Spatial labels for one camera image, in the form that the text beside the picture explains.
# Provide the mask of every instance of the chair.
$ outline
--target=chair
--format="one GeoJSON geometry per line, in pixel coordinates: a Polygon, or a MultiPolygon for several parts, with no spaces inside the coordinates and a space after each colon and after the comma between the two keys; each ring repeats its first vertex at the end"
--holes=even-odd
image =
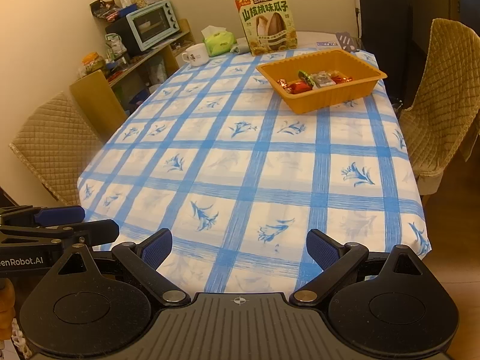
{"type": "Polygon", "coordinates": [[[63,92],[33,112],[10,148],[63,204],[79,204],[77,180],[102,147],[63,92]]]}
{"type": "Polygon", "coordinates": [[[399,120],[420,195],[437,191],[479,112],[479,65],[476,33],[459,22],[435,19],[422,81],[399,120]]]}

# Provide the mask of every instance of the orange plastic tray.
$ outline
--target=orange plastic tray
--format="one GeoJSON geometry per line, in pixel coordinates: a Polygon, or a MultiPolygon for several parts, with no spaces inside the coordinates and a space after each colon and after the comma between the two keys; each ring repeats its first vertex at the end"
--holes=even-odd
{"type": "Polygon", "coordinates": [[[270,81],[273,89],[296,114],[304,114],[319,108],[339,104],[368,96],[374,90],[378,80],[385,79],[387,74],[349,52],[335,49],[312,52],[280,61],[257,66],[257,70],[270,81]],[[277,83],[284,79],[288,83],[298,81],[298,71],[315,73],[319,71],[339,71],[353,81],[325,88],[290,94],[277,83]]]}

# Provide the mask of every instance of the tablecloth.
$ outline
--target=tablecloth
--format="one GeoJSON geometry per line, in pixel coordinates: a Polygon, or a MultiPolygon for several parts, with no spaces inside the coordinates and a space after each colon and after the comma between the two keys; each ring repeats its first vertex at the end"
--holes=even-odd
{"type": "Polygon", "coordinates": [[[422,205],[383,82],[363,99],[296,115],[255,69],[312,51],[181,68],[80,176],[87,220],[114,219],[116,243],[169,228],[173,250],[158,271],[191,295],[288,296],[321,272],[305,249],[311,228],[423,257],[422,205]]]}

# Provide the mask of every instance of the sunflower seed box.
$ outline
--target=sunflower seed box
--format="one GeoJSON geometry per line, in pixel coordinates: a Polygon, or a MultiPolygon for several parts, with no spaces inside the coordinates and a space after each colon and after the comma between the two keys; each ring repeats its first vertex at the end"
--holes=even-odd
{"type": "Polygon", "coordinates": [[[235,0],[254,56],[297,48],[288,0],[235,0]]]}

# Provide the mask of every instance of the wrapped candy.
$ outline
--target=wrapped candy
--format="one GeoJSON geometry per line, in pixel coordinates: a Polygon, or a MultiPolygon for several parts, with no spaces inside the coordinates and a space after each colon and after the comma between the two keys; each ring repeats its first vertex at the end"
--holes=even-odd
{"type": "Polygon", "coordinates": [[[335,84],[349,83],[353,81],[352,77],[347,77],[337,70],[327,72],[328,76],[335,82],[335,84]]]}
{"type": "Polygon", "coordinates": [[[303,70],[298,71],[298,78],[311,87],[315,86],[315,82],[312,80],[311,76],[303,70]]]}
{"type": "Polygon", "coordinates": [[[336,84],[325,71],[311,74],[310,77],[314,81],[316,89],[336,84]]]}
{"type": "Polygon", "coordinates": [[[287,88],[287,82],[284,79],[277,80],[278,85],[280,85],[283,89],[287,88]]]}
{"type": "Polygon", "coordinates": [[[289,88],[291,89],[291,93],[293,95],[298,95],[299,93],[311,91],[311,86],[303,81],[294,82],[289,85],[289,88]]]}

